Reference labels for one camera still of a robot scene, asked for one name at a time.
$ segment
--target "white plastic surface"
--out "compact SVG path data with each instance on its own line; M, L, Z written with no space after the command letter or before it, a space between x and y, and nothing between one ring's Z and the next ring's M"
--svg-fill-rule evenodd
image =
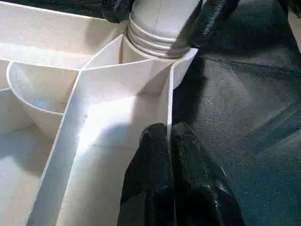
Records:
M179 58L188 50L188 24L199 0L135 0L129 17L128 36L148 54Z
M116 225L139 136L156 122L169 136L196 50L152 56L128 21L5 2L0 15L0 225Z

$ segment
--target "white plastic tray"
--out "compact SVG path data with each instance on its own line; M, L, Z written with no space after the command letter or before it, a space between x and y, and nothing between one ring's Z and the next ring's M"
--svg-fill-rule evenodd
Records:
M116 225L140 134L169 135L197 51L152 57L126 28L0 2L0 225Z

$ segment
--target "white pipe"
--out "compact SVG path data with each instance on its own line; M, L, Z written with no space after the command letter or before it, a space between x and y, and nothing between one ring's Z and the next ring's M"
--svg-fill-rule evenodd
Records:
M127 34L140 50L178 58L188 50L187 21L200 0L135 0Z

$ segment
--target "tray compartment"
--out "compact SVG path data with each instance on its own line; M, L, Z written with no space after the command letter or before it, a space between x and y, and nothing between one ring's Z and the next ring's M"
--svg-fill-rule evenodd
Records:
M78 71L22 63L8 66L8 84L43 133L54 138Z

